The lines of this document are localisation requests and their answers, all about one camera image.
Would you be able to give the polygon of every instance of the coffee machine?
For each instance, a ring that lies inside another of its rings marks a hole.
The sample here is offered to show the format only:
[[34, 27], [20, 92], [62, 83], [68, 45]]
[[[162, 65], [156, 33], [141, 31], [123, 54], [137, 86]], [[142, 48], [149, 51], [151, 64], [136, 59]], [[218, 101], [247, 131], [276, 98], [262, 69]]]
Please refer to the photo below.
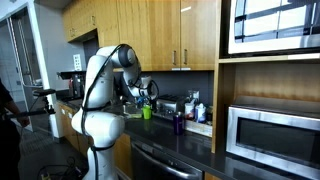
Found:
[[81, 99], [84, 97], [86, 71], [68, 71], [57, 73], [63, 80], [69, 80], [69, 98]]

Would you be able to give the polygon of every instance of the oven handle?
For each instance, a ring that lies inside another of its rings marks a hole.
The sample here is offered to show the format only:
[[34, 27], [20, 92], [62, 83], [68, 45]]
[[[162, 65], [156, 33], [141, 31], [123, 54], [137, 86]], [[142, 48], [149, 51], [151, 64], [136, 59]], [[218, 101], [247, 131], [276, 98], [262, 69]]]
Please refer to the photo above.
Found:
[[135, 145], [134, 142], [131, 143], [132, 147], [134, 149], [136, 149], [143, 157], [145, 157], [147, 160], [149, 160], [151, 163], [159, 166], [160, 168], [162, 168], [163, 170], [165, 170], [166, 172], [169, 172], [171, 174], [174, 174], [180, 178], [184, 178], [184, 179], [196, 179], [198, 176], [196, 174], [188, 174], [186, 172], [182, 172], [179, 170], [176, 170], [156, 159], [154, 159], [153, 157], [149, 156], [148, 154], [146, 154], [143, 150], [141, 150], [139, 147], [137, 147]]

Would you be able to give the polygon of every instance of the purple bottle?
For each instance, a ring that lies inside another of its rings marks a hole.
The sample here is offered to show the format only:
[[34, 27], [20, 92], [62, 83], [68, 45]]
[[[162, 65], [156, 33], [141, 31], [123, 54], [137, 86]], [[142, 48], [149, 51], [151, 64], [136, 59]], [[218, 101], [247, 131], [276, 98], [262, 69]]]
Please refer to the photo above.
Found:
[[175, 135], [183, 134], [184, 114], [177, 112], [173, 115], [173, 130]]

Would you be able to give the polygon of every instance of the cabinet door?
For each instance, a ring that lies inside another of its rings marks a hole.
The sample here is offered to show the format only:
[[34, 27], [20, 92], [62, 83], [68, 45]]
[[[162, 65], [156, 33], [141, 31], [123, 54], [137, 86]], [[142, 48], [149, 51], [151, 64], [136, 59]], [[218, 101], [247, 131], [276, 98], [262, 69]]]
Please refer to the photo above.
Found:
[[119, 41], [118, 10], [116, 0], [96, 0], [99, 47], [116, 46]]
[[63, 18], [63, 27], [64, 27], [64, 36], [67, 41], [71, 41], [73, 39], [73, 29], [72, 29], [72, 20], [71, 20], [71, 4], [68, 5], [62, 13]]
[[212, 174], [209, 174], [206, 172], [204, 174], [204, 180], [220, 180], [220, 178], [217, 178], [217, 177], [213, 176]]
[[91, 144], [93, 144], [92, 137], [85, 137], [84, 135], [78, 133], [78, 141], [79, 141], [79, 151], [81, 152], [82, 155], [84, 155], [85, 157], [88, 157], [87, 155], [88, 148], [90, 147]]
[[142, 71], [150, 71], [150, 29], [148, 0], [117, 1], [120, 43], [135, 51]]
[[73, 0], [63, 11], [67, 41], [72, 41], [96, 28], [95, 0]]
[[214, 70], [216, 5], [216, 0], [181, 0], [182, 70]]
[[122, 134], [114, 145], [116, 166], [132, 179], [130, 136]]
[[149, 22], [152, 69], [180, 70], [180, 1], [150, 1]]
[[64, 137], [70, 142], [70, 144], [75, 149], [79, 150], [78, 133], [72, 128], [71, 125], [71, 120], [74, 115], [74, 111], [73, 109], [65, 105], [60, 105], [60, 110]]

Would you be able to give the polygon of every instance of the person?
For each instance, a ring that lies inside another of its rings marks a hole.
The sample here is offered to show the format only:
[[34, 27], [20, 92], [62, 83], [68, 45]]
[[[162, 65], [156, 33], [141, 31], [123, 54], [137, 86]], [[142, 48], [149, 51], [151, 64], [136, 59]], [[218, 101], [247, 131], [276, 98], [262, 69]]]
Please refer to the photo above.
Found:
[[[0, 179], [19, 180], [20, 134], [15, 123], [7, 118], [7, 110], [12, 114], [20, 113], [19, 108], [0, 79], [0, 159], [2, 162]], [[30, 124], [28, 117], [17, 118], [17, 121], [23, 128]]]

